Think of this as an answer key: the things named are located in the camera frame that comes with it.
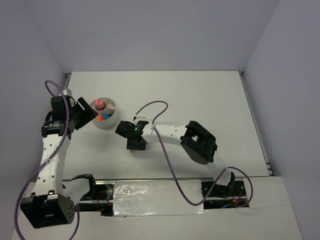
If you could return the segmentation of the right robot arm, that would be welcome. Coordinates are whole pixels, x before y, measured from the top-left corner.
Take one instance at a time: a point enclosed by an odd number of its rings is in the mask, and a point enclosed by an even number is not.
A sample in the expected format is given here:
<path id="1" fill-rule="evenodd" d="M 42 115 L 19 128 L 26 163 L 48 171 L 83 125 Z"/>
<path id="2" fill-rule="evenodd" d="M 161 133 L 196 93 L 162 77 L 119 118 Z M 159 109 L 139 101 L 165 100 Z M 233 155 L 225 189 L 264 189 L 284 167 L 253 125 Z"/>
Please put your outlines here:
<path id="1" fill-rule="evenodd" d="M 144 151 L 149 143 L 163 142 L 184 149 L 189 158 L 200 165 L 210 165 L 216 179 L 226 167 L 218 153 L 216 137 L 196 121 L 186 125 L 163 125 L 139 120 L 120 121 L 115 133 L 126 139 L 129 151 Z"/>

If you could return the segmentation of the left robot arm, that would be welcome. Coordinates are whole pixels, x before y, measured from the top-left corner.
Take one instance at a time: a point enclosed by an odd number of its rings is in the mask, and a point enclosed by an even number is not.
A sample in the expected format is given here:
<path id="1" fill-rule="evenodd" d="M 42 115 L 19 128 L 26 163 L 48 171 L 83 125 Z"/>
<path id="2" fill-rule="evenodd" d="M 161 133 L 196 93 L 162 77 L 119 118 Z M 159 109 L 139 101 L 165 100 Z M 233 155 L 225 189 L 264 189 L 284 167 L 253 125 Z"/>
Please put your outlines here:
<path id="1" fill-rule="evenodd" d="M 63 185 L 72 133 L 98 114 L 83 97 L 74 100 L 69 95 L 54 96 L 50 103 L 52 110 L 41 127 L 43 167 L 38 172 L 30 196 L 20 202 L 20 209 L 35 229 L 71 224 L 76 215 L 76 204 L 81 198 L 91 200 L 98 193 L 95 178 L 89 173 L 73 177 L 69 187 Z"/>

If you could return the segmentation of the pink eraser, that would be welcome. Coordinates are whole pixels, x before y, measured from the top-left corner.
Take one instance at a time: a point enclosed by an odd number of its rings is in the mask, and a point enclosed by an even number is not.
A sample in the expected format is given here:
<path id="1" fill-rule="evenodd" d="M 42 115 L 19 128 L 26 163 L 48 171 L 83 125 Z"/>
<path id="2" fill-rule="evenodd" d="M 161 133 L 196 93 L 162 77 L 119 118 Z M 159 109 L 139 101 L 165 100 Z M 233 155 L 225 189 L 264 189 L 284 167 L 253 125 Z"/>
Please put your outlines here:
<path id="1" fill-rule="evenodd" d="M 108 109 L 111 109 L 111 110 L 115 110 L 115 109 L 116 109 L 116 107 L 113 106 L 111 103 L 108 103 L 108 104 L 106 105 L 106 107 L 107 107 Z"/>

